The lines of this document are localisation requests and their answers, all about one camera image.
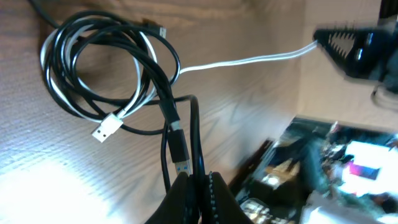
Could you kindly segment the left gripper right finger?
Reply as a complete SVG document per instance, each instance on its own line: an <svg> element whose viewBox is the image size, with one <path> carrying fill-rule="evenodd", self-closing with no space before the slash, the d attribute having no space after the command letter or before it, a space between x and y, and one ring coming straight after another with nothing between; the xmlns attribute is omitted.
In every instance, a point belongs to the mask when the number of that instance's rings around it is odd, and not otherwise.
<svg viewBox="0 0 398 224"><path fill-rule="evenodd" d="M218 172L205 177L202 200L204 224L252 224Z"/></svg>

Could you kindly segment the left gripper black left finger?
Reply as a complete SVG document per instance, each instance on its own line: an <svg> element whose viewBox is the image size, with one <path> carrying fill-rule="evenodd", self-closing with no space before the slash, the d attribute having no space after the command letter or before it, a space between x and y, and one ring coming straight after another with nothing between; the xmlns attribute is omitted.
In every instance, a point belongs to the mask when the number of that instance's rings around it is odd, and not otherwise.
<svg viewBox="0 0 398 224"><path fill-rule="evenodd" d="M198 220L193 176L182 172L146 224L197 224Z"/></svg>

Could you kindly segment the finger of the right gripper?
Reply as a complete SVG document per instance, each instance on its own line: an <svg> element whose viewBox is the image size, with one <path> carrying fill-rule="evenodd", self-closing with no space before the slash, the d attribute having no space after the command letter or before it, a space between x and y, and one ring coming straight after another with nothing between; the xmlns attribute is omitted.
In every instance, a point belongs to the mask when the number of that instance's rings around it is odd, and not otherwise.
<svg viewBox="0 0 398 224"><path fill-rule="evenodd" d="M313 39L346 76L355 79L385 79L395 52L395 35L384 29L317 29Z"/></svg>

